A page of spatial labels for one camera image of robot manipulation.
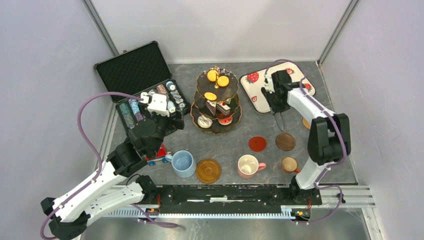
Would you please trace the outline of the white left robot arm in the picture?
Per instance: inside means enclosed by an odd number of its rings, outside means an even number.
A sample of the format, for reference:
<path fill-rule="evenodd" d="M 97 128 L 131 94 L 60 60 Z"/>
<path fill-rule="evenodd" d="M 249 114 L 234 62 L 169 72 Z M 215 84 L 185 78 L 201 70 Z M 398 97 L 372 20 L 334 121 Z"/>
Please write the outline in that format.
<path fill-rule="evenodd" d="M 169 97 L 165 94 L 144 93 L 135 102 L 150 113 L 128 131 L 125 142 L 116 147 L 107 159 L 97 158 L 97 169 L 61 197 L 47 197 L 41 202 L 46 215 L 40 236 L 46 239 L 49 228 L 53 240 L 72 240 L 104 215 L 121 207 L 143 201 L 153 203 L 157 190 L 148 176 L 140 176 L 123 190 L 109 192 L 118 183 L 129 179 L 154 158 L 164 141 L 168 126 L 182 130 L 184 112 L 169 111 Z"/>

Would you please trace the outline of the green toy cake roll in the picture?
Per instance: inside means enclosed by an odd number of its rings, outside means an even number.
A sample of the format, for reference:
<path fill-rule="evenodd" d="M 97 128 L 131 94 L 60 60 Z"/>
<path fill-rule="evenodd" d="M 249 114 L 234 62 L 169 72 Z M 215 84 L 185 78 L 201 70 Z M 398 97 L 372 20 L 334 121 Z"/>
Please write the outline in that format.
<path fill-rule="evenodd" d="M 237 101 L 236 100 L 234 100 L 233 98 L 228 98 L 226 101 L 225 101 L 225 103 L 227 104 L 227 105 L 233 105 L 234 103 L 236 103 Z"/>

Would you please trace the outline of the chocolate cake slice toy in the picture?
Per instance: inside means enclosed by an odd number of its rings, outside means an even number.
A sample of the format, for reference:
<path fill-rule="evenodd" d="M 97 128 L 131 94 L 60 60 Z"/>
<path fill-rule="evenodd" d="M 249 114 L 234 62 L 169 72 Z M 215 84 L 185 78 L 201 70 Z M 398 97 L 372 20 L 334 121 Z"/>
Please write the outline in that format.
<path fill-rule="evenodd" d="M 216 112 L 217 112 L 217 102 L 216 101 L 207 100 L 206 101 L 206 107 L 209 110 L 211 116 L 215 117 L 216 116 Z"/>

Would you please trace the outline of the white chocolate striped toy donut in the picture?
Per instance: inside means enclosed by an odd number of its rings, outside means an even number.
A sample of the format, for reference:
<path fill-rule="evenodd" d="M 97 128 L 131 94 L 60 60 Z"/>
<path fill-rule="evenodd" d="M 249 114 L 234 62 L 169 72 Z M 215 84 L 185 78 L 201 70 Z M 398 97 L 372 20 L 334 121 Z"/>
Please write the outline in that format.
<path fill-rule="evenodd" d="M 213 121 L 210 118 L 206 117 L 205 115 L 202 115 L 201 114 L 197 118 L 197 124 L 202 129 L 208 129 L 208 128 L 210 128 L 212 126 Z"/>

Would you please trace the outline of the three-tier black gold cake stand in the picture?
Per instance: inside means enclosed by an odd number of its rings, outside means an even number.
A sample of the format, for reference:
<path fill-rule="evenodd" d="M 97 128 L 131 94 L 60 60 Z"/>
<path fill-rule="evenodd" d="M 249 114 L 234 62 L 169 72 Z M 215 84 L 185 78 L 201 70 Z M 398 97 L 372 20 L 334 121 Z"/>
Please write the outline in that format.
<path fill-rule="evenodd" d="M 217 81 L 211 82 L 207 78 L 207 72 L 209 70 L 215 70 L 217 73 L 217 79 L 220 76 L 227 76 L 229 78 L 229 85 L 226 87 L 219 87 Z M 190 107 L 190 115 L 192 117 L 192 122 L 194 125 L 205 133 L 213 134 L 224 134 L 232 129 L 240 122 L 242 117 L 242 107 L 240 105 L 240 98 L 238 94 L 239 84 L 237 77 L 229 70 L 214 66 L 207 70 L 204 70 L 196 80 L 196 91 L 194 93 L 193 103 Z M 229 105 L 231 107 L 231 113 L 229 116 L 233 117 L 233 121 L 229 125 L 220 125 L 218 123 L 218 118 L 223 116 L 218 116 L 218 110 L 216 109 L 216 116 L 211 116 L 208 108 L 206 107 L 207 99 L 204 97 L 206 92 L 214 93 L 217 96 L 216 103 L 224 102 L 227 99 L 234 99 L 236 102 Z M 207 118 L 210 118 L 213 121 L 213 124 L 210 128 L 201 128 L 199 127 L 197 120 L 200 115 L 204 115 Z"/>

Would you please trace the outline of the orange toy macaron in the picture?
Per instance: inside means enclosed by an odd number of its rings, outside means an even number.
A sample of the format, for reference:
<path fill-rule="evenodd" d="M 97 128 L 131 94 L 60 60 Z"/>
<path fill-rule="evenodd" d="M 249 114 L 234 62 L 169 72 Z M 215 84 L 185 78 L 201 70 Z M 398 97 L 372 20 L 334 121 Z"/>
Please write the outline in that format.
<path fill-rule="evenodd" d="M 216 80 L 217 80 L 217 72 L 214 70 L 214 69 L 212 69 L 212 70 L 209 70 L 208 72 L 207 72 L 207 74 L 206 74 L 206 77 L 207 77 L 207 79 L 210 81 L 210 82 L 215 82 Z"/>
<path fill-rule="evenodd" d="M 230 79 L 227 76 L 222 75 L 218 77 L 216 83 L 219 87 L 227 87 L 230 83 Z"/>
<path fill-rule="evenodd" d="M 206 92 L 206 93 L 204 94 L 204 97 L 205 97 L 207 100 L 212 101 L 212 102 L 214 102 L 214 101 L 216 101 L 216 100 L 217 100 L 217 96 L 216 96 L 214 93 L 212 93 L 212 92 Z"/>

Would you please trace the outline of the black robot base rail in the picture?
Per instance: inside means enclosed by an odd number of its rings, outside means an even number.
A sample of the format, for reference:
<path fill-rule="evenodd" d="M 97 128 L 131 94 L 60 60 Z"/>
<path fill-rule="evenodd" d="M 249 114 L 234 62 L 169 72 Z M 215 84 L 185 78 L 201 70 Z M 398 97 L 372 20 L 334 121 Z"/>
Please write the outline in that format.
<path fill-rule="evenodd" d="M 169 218 L 287 218 L 323 203 L 317 189 L 292 191 L 279 184 L 159 185 L 139 205 L 157 205 Z"/>

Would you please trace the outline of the red strawberry toy tart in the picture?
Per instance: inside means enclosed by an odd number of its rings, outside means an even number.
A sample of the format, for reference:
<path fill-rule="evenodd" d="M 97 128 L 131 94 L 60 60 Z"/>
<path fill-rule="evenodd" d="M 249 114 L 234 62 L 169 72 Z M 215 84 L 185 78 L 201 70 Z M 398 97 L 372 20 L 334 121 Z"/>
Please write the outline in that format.
<path fill-rule="evenodd" d="M 227 125 L 231 124 L 232 121 L 233 121 L 232 115 L 220 116 L 218 118 L 218 123 L 222 126 L 227 126 Z"/>

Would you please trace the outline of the strawberry layer cake slice toy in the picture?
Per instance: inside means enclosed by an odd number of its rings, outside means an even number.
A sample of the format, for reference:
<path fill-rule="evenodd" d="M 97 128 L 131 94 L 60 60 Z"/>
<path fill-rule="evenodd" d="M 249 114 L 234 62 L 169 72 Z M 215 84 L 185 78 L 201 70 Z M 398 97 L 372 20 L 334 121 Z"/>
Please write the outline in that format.
<path fill-rule="evenodd" d="M 216 104 L 218 116 L 228 116 L 231 114 L 231 107 L 225 102 L 218 102 Z"/>

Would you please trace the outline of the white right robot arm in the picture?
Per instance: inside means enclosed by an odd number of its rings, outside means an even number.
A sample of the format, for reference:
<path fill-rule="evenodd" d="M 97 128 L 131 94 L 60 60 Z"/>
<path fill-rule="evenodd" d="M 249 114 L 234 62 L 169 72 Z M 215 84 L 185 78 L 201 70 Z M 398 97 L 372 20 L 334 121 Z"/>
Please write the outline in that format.
<path fill-rule="evenodd" d="M 350 120 L 335 113 L 307 92 L 303 80 L 293 82 L 286 70 L 265 73 L 261 92 L 272 113 L 294 108 L 310 125 L 307 141 L 308 160 L 289 185 L 289 199 L 302 204 L 309 193 L 333 166 L 347 160 L 351 152 Z"/>

